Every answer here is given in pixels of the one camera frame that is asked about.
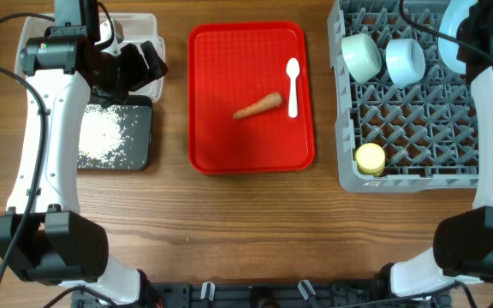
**spoon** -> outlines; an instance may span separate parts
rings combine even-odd
[[[287,75],[290,77],[290,95],[288,96],[288,116],[298,116],[298,98],[296,96],[296,78],[300,74],[300,64],[296,58],[288,60]]]

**cup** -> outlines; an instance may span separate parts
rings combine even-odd
[[[420,81],[425,74],[424,51],[412,38],[392,39],[385,49],[389,77],[399,88]]]
[[[366,33],[342,39],[342,54],[355,81],[365,83],[382,69],[382,58],[374,40]]]

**gray dish rack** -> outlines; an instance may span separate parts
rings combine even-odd
[[[410,18],[438,29],[449,0],[405,1]],[[339,178],[357,193],[412,193],[434,188],[476,188],[478,126],[470,90],[440,61],[437,38],[411,28],[397,0],[336,0],[327,20],[330,63],[336,77],[335,124]],[[342,38],[367,33],[382,57],[382,71],[364,84],[349,75]],[[385,67],[391,39],[416,39],[425,54],[425,77],[398,89]],[[353,160],[365,143],[386,152],[382,176],[362,175]]]

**carrot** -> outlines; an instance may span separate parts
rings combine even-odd
[[[260,99],[257,103],[239,110],[233,114],[234,119],[242,119],[247,116],[256,115],[260,112],[278,107],[282,103],[282,97],[279,92],[273,92],[265,98]]]

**wooden tabletop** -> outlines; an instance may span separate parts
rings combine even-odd
[[[370,278],[429,248],[441,220],[471,209],[474,190],[376,195],[340,187],[326,29],[333,1],[105,2],[110,12],[157,17],[170,72],[155,104],[153,163],[134,173],[79,172],[81,214],[105,228],[110,253],[151,281]],[[0,17],[51,11],[51,0],[0,0]],[[295,21],[306,33],[316,158],[300,172],[202,175],[187,159],[187,35],[208,22],[273,20]],[[23,22],[0,26],[0,65],[11,70]],[[0,74],[0,215],[15,184],[26,107],[25,89]],[[0,306],[40,307],[61,290],[8,270]],[[493,285],[472,290],[480,306],[493,300]],[[454,292],[454,303],[466,306],[464,295]]]

